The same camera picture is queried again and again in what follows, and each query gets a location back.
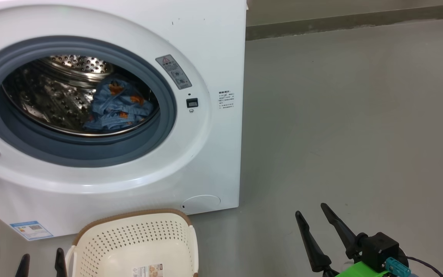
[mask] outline teal connector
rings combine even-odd
[[[385,269],[398,277],[408,277],[411,275],[411,269],[391,257],[385,260]]]

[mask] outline black cable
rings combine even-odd
[[[438,269],[436,269],[436,268],[435,268],[434,266],[432,266],[431,264],[429,264],[429,263],[427,263],[427,262],[424,262],[424,261],[422,261],[422,260],[420,260],[420,259],[417,259],[417,258],[408,257],[408,256],[405,256],[405,257],[406,257],[406,259],[408,259],[408,260],[412,260],[412,261],[415,261],[415,262],[421,263],[422,265],[431,268],[435,273],[438,274],[438,276],[443,277],[443,274],[440,273],[440,271],[438,271]]]

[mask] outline white plastic basket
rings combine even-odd
[[[69,277],[197,277],[196,233],[175,209],[112,216],[80,231],[66,265]]]

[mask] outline washing machine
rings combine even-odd
[[[0,0],[0,219],[38,240],[134,210],[237,207],[245,13]]]

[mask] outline blue cloth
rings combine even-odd
[[[153,104],[128,81],[117,76],[98,84],[91,106],[90,119],[83,127],[94,131],[130,127],[153,112]]]

